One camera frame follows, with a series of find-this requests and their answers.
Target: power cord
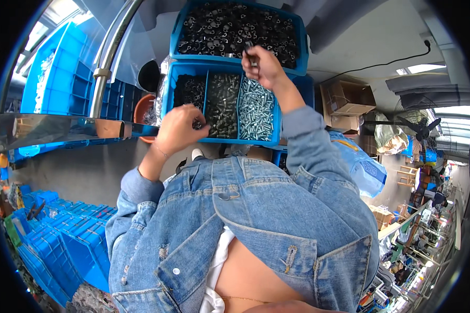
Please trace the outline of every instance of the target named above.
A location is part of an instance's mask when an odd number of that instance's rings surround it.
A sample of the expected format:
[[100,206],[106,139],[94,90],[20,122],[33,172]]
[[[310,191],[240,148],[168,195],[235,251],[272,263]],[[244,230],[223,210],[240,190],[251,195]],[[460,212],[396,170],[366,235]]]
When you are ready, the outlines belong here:
[[339,73],[338,75],[335,75],[335,76],[333,76],[333,77],[331,77],[331,78],[326,79],[325,81],[321,81],[320,84],[323,84],[323,83],[325,83],[325,82],[327,82],[327,81],[329,81],[329,80],[331,80],[331,79],[333,79],[333,78],[336,78],[336,77],[338,77],[338,76],[341,76],[341,75],[346,74],[346,73],[349,73],[349,72],[362,71],[362,70],[369,69],[369,68],[373,68],[373,67],[376,67],[376,66],[389,65],[389,64],[392,64],[393,62],[403,61],[403,60],[405,60],[405,59],[412,59],[412,58],[416,58],[416,57],[425,56],[425,55],[427,55],[428,53],[430,53],[430,50],[431,50],[431,49],[430,49],[430,41],[425,40],[424,43],[425,43],[425,46],[428,48],[428,51],[425,52],[425,53],[422,53],[422,54],[420,54],[420,55],[415,55],[415,56],[411,56],[411,57],[407,57],[407,58],[403,58],[403,59],[394,59],[393,61],[390,61],[390,62],[388,62],[388,63],[376,64],[376,65],[366,66],[366,67],[364,67],[364,68],[357,69],[357,70],[350,70],[350,71],[342,72],[342,73]]

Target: jacket sleeve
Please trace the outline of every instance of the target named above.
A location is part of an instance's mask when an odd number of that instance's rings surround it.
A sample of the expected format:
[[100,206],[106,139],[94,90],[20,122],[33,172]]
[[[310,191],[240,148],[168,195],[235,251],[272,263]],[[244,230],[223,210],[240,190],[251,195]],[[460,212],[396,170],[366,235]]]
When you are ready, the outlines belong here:
[[120,182],[120,194],[117,199],[117,213],[106,223],[106,243],[108,244],[108,255],[110,257],[118,242],[132,224],[132,219],[138,211],[138,204],[152,202],[154,209],[157,208],[160,196],[164,191],[161,181],[150,181],[138,172],[137,167],[128,171]]
[[357,190],[341,154],[324,129],[324,118],[306,106],[285,114],[283,136],[288,139],[287,168],[294,174],[300,166],[310,174],[346,184]]

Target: white shirt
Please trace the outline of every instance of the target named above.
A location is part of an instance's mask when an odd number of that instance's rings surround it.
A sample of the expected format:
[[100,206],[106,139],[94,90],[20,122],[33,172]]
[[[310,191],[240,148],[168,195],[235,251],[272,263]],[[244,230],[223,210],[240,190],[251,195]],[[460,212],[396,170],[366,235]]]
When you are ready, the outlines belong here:
[[223,264],[228,257],[228,246],[234,237],[235,235],[228,226],[225,226],[223,233],[221,233],[221,236],[219,237],[218,247],[216,248],[213,259],[210,262],[209,272],[207,272],[205,292],[199,313],[225,312],[225,302],[219,294],[214,291],[214,288],[218,282],[219,273],[223,268]]

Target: wooden stool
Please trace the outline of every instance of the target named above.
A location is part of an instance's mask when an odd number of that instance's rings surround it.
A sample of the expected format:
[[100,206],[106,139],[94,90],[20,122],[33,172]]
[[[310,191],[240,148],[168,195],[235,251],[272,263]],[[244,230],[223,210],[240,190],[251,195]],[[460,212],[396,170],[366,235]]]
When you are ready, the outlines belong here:
[[402,177],[399,179],[397,184],[407,187],[414,187],[416,184],[416,173],[418,172],[417,169],[414,167],[408,167],[401,165],[401,170],[397,171],[398,174],[401,174]]

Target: blue plastic bag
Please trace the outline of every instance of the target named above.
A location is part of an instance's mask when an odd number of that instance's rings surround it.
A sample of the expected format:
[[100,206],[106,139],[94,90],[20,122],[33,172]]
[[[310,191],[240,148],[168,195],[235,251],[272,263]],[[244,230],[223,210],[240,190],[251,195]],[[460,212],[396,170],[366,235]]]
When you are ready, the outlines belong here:
[[371,159],[357,144],[338,132],[329,132],[332,144],[341,152],[361,196],[376,197],[386,181],[386,169]]

